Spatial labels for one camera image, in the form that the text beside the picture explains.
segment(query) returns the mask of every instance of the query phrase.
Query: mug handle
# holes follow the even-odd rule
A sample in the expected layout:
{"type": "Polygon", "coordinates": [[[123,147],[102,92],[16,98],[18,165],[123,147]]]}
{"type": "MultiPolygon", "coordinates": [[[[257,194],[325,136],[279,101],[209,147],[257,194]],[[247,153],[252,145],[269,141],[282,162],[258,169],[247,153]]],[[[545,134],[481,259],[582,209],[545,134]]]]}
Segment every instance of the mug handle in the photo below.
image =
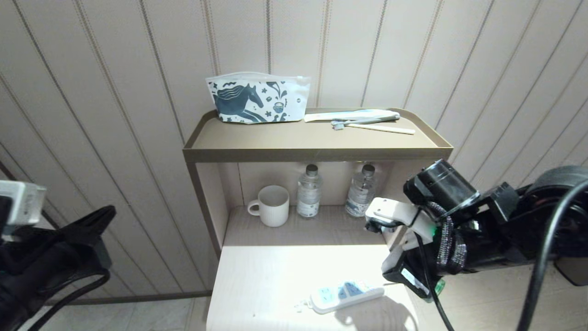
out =
{"type": "Polygon", "coordinates": [[[259,210],[251,210],[251,207],[253,206],[259,206],[259,200],[254,200],[251,201],[248,205],[247,205],[247,211],[249,212],[249,214],[253,215],[253,216],[259,216],[259,210]]]}

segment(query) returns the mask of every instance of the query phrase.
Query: black cable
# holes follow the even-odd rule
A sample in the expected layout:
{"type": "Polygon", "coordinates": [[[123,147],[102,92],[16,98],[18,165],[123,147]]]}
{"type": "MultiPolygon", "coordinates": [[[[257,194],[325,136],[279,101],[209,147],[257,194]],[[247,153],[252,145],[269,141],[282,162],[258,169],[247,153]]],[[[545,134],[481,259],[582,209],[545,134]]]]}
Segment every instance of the black cable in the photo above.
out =
{"type": "Polygon", "coordinates": [[[423,268],[425,269],[425,282],[427,283],[427,287],[429,291],[431,291],[431,295],[433,296],[433,301],[435,301],[435,306],[437,306],[437,310],[439,311],[439,315],[441,315],[441,319],[443,323],[445,323],[445,327],[449,331],[454,331],[453,326],[449,322],[447,315],[445,314],[445,310],[443,310],[443,306],[441,306],[441,302],[439,301],[439,297],[437,296],[437,292],[435,292],[435,286],[431,284],[431,279],[429,278],[429,265],[427,264],[427,256],[425,254],[425,247],[423,245],[423,239],[415,233],[416,240],[419,242],[419,253],[420,259],[423,261],[423,268]]]}
{"type": "Polygon", "coordinates": [[[37,320],[35,322],[35,324],[33,324],[29,328],[29,331],[38,331],[40,328],[43,327],[43,325],[45,325],[45,323],[47,323],[47,321],[51,317],[53,317],[53,315],[55,315],[56,312],[58,312],[66,304],[70,303],[71,301],[74,301],[75,299],[81,297],[82,295],[86,294],[87,292],[90,292],[91,290],[95,290],[95,289],[99,288],[100,286],[102,286],[106,282],[108,282],[108,280],[110,279],[110,272],[108,271],[108,269],[102,269],[97,274],[101,274],[102,277],[100,277],[96,281],[94,281],[94,282],[92,282],[92,283],[90,283],[80,289],[75,290],[67,297],[64,297],[63,299],[61,299],[58,303],[56,303],[53,307],[51,307],[51,309],[49,309],[39,320],[37,320]]]}
{"type": "Polygon", "coordinates": [[[537,299],[539,298],[539,292],[541,291],[541,285],[543,284],[543,277],[545,276],[545,269],[547,267],[547,258],[551,252],[557,226],[563,216],[566,214],[570,204],[576,198],[576,196],[588,189],[588,180],[582,181],[581,183],[574,186],[569,190],[561,200],[559,200],[556,208],[553,210],[553,214],[549,219],[546,227],[545,236],[539,255],[535,260],[535,266],[533,267],[533,274],[531,275],[531,281],[529,282],[529,288],[527,289],[527,296],[524,300],[523,312],[520,314],[519,326],[517,331],[527,331],[531,325],[533,319],[533,313],[535,306],[537,306],[537,299]]]}

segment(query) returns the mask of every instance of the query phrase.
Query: striped wallpaper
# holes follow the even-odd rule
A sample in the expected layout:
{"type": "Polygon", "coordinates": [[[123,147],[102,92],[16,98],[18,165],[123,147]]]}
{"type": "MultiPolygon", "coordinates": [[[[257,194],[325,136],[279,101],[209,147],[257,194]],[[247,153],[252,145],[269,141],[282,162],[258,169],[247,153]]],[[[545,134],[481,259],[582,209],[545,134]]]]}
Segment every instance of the striped wallpaper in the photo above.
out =
{"type": "Polygon", "coordinates": [[[402,107],[485,190],[587,164],[588,4],[569,0],[0,2],[0,161],[64,225],[107,204],[112,279],[86,298],[211,290],[181,148],[204,78],[313,78],[310,107],[402,107]]]}

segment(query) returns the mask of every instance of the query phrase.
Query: shelf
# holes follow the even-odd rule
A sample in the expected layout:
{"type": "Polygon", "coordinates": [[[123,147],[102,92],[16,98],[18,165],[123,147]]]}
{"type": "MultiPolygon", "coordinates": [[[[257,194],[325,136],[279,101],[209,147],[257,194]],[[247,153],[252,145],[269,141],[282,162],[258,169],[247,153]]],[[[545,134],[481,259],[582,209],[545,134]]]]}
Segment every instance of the shelf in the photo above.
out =
{"type": "MultiPolygon", "coordinates": [[[[306,112],[350,111],[358,108],[308,108],[306,112]]],[[[453,147],[418,116],[398,111],[401,119],[379,123],[411,128],[397,134],[346,127],[335,131],[329,122],[267,124],[223,123],[216,111],[205,114],[183,149],[187,163],[389,161],[448,158],[453,147]]]]}
{"type": "Polygon", "coordinates": [[[229,217],[227,246],[384,245],[381,234],[363,229],[364,217],[352,217],[343,206],[321,206],[318,215],[304,219],[290,208],[288,221],[268,227],[247,207],[235,207],[229,217]]]}

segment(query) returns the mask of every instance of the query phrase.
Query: bottle label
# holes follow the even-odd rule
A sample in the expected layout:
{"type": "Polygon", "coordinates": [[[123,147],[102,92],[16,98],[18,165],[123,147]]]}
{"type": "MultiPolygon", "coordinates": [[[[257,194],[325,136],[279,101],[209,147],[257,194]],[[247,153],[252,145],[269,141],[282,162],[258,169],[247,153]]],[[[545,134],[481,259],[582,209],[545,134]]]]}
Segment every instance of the bottle label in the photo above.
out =
{"type": "Polygon", "coordinates": [[[313,217],[319,213],[319,203],[306,204],[298,201],[296,211],[303,217],[313,217]]]}
{"type": "Polygon", "coordinates": [[[365,216],[368,207],[369,203],[357,203],[349,198],[345,203],[345,211],[347,211],[351,216],[355,217],[365,216]]]}

